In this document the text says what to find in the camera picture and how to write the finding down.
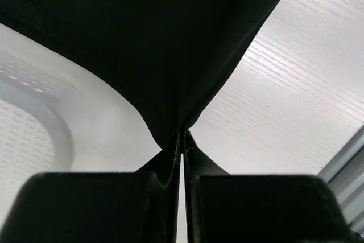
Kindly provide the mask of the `black t-shirt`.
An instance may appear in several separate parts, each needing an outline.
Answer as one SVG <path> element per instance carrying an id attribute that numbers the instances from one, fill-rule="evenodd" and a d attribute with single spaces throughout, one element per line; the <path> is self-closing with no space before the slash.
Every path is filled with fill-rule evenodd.
<path id="1" fill-rule="evenodd" d="M 1 0 L 1 23 L 89 70 L 164 147 L 189 129 L 280 0 Z"/>

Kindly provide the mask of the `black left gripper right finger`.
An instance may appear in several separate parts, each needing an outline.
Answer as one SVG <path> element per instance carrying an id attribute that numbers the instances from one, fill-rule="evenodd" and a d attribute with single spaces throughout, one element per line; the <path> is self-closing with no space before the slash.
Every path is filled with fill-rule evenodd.
<path id="1" fill-rule="evenodd" d="M 189 242 L 362 242 L 314 175 L 231 175 L 183 142 Z"/>

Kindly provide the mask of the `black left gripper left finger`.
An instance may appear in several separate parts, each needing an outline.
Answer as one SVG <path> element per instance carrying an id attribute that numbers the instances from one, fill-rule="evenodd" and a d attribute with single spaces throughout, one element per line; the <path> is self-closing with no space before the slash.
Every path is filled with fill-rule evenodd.
<path id="1" fill-rule="evenodd" d="M 135 172 L 44 172 L 18 192 L 2 242 L 175 242 L 181 134 Z"/>

